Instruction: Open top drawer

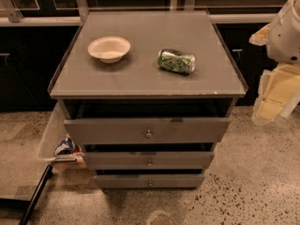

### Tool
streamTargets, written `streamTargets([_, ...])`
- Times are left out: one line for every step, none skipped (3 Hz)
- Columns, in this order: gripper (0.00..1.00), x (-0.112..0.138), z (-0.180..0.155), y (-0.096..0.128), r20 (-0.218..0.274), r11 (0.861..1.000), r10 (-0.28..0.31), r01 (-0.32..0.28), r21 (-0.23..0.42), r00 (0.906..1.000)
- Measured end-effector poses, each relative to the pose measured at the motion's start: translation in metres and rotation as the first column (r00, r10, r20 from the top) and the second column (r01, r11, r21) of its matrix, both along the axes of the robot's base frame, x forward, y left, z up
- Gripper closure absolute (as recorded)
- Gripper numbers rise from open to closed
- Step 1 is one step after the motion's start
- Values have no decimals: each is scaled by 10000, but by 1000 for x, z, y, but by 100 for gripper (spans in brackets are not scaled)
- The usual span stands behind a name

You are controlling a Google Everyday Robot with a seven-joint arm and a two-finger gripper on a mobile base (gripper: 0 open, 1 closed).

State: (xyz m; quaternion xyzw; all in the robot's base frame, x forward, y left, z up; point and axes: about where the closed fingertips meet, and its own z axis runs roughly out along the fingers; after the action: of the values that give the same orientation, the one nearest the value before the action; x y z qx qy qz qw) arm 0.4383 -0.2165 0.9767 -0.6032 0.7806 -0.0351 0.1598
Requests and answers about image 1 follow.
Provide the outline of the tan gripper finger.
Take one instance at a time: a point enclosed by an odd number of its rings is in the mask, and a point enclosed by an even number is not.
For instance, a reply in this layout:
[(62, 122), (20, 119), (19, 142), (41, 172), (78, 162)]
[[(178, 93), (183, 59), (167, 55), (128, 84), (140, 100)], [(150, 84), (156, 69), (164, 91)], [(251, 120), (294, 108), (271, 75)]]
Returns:
[(249, 42), (256, 46), (263, 46), (268, 43), (268, 35), (270, 31), (270, 24), (265, 25), (260, 30), (258, 30), (256, 33), (254, 33), (250, 39)]
[(279, 63), (262, 73), (252, 121), (267, 125), (277, 117), (287, 118), (300, 102), (300, 67)]

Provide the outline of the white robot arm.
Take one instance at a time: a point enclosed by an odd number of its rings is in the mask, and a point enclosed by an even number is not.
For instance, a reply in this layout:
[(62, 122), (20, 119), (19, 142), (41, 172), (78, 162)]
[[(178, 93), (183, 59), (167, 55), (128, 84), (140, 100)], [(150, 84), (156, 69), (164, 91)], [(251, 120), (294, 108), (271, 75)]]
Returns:
[(252, 121), (266, 125), (288, 117), (300, 100), (300, 0), (288, 0), (276, 17), (249, 42), (266, 46), (277, 66), (262, 73)]

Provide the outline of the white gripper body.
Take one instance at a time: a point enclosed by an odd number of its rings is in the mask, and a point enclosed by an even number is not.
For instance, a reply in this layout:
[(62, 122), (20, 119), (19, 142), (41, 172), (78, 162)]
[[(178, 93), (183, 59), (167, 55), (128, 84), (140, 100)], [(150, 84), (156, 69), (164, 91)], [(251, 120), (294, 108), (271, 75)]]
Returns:
[(300, 0), (288, 0), (270, 23), (268, 56), (286, 64), (300, 64)]

